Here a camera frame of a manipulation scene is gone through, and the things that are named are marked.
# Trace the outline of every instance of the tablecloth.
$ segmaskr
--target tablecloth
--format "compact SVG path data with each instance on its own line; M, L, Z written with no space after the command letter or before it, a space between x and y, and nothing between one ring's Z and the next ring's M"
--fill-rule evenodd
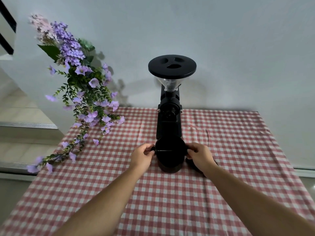
M125 123L98 146L90 129L77 162L53 174L41 170L6 220L0 235L50 235L126 168L134 148L155 143L157 110L119 108ZM258 112L184 109L183 140L209 146L219 166L315 223L315 203ZM72 140L71 128L63 141ZM137 182L116 235L250 235L213 183L183 168L163 173L154 157Z

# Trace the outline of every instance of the person's left hand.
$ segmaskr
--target person's left hand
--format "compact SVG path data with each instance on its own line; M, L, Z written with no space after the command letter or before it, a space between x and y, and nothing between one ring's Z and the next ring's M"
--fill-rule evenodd
M153 146L154 144L145 143L137 147L131 154L129 168L135 169L138 173L143 175L149 168L152 157L155 154L155 151L150 151L147 155L145 155L145 151L149 151Z

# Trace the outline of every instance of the black round object on table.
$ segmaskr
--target black round object on table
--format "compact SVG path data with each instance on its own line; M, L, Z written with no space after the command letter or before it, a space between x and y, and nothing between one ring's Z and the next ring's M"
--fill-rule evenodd
M183 55L162 55L148 64L149 72L163 79L183 79L192 75L197 64Z
M185 142L180 137L171 135L158 139L151 150L155 151L161 170L175 173L182 168L187 149Z

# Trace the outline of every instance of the red and white gingham tablecloth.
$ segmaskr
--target red and white gingham tablecloth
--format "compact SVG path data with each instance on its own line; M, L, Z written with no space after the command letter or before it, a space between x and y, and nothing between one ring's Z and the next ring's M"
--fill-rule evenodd
M119 108L125 123L113 126L98 146L90 131L77 162L53 174L42 170L0 230L0 235L50 235L124 170L134 148L155 143L157 111ZM315 203L258 112L185 109L185 142L208 145L216 162L242 181L315 223ZM77 134L71 129L63 141ZM117 235L250 235L213 183L188 168L163 173L153 158L137 182Z

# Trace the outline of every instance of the person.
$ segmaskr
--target person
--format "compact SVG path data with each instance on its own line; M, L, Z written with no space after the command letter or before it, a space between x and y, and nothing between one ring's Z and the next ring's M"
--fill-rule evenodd
M154 151L143 144L131 154L129 168L79 209L53 236L110 236L133 192L148 169ZM187 144L188 157L210 179L221 196L253 236L314 236L315 227L295 212L274 201L219 167L207 146Z

